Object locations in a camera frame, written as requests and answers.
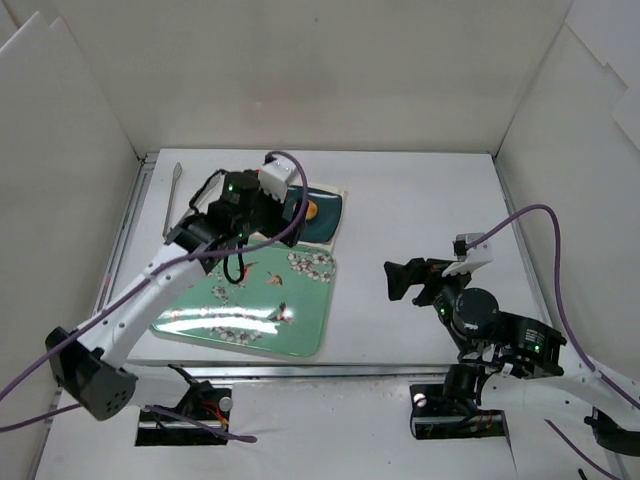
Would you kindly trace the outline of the round bread bun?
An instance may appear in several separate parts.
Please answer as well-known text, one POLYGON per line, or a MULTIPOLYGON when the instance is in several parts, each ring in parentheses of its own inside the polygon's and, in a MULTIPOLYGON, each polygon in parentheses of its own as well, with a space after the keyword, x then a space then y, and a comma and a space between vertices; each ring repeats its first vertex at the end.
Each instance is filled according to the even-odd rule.
POLYGON ((309 200, 307 202, 307 210, 306 210, 306 214, 305 214, 305 219, 307 221, 311 221, 313 219, 316 218, 316 216, 318 215, 318 206, 315 202, 309 200))

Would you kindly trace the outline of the silver metal tongs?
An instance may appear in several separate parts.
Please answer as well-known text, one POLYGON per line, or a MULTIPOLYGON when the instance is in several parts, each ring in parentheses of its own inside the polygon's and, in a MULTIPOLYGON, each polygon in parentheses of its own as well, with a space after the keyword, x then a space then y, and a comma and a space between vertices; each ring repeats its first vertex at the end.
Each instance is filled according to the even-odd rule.
POLYGON ((169 189, 169 197, 168 197, 168 201, 167 201, 167 208, 166 208, 166 212, 165 212, 165 218, 164 218, 164 225, 163 225, 163 236, 166 237, 169 233, 169 230, 171 228, 171 216, 172 216, 172 210, 173 210, 173 204, 174 204, 174 199, 175 199, 175 192, 176 192, 176 187, 177 187, 177 183, 182 175, 183 172, 183 168, 180 162, 177 162, 174 165, 173 168, 173 172, 172 172, 172 177, 171 177, 171 183, 170 183, 170 189, 169 189))

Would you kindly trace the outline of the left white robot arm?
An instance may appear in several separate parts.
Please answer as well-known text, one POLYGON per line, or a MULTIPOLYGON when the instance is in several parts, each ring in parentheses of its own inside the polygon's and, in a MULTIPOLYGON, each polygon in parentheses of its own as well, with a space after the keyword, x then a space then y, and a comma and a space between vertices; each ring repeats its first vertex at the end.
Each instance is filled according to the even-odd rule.
POLYGON ((47 360, 58 386, 98 421, 132 404, 141 378, 125 362, 142 334, 219 263, 251 251, 251 235, 295 245, 305 205, 290 217, 285 202, 293 180, 305 178, 296 167, 276 164, 225 173, 219 198, 182 218, 125 292, 76 329, 49 333, 47 360))

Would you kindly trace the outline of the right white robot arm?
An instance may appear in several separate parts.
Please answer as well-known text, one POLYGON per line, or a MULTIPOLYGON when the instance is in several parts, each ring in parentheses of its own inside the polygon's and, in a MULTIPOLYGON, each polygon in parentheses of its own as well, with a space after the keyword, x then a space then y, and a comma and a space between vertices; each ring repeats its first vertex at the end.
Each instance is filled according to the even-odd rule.
POLYGON ((600 447, 638 456, 637 381, 580 355, 553 327, 502 310, 493 294, 471 286, 462 262, 415 258, 385 262, 384 271, 392 301, 413 286, 422 288, 413 305, 433 308, 458 350, 441 386, 411 386, 414 433, 454 411, 463 418, 437 422, 437 432, 454 435, 478 417, 521 411, 586 425, 600 447))

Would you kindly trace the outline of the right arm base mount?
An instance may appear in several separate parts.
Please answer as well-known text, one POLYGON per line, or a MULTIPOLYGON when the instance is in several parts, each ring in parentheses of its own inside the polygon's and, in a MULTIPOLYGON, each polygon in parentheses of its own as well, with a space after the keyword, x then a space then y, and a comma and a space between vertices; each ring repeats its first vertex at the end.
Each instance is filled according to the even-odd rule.
POLYGON ((485 367, 452 365, 440 383, 409 386, 409 430, 416 440, 463 440, 506 437, 505 415, 483 409, 480 391, 485 367))

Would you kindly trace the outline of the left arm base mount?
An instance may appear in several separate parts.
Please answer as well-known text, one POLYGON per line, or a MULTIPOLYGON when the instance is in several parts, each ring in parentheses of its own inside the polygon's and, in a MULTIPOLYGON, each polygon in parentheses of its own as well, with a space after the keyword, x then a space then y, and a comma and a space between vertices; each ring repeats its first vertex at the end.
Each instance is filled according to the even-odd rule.
MULTIPOLYGON (((176 407, 168 410, 198 420, 214 428, 229 430, 232 391, 197 380, 178 365, 170 364, 189 385, 189 390, 176 407)), ((199 429, 189 422, 155 412, 141 411, 135 439, 136 447, 225 446, 226 438, 199 429)))

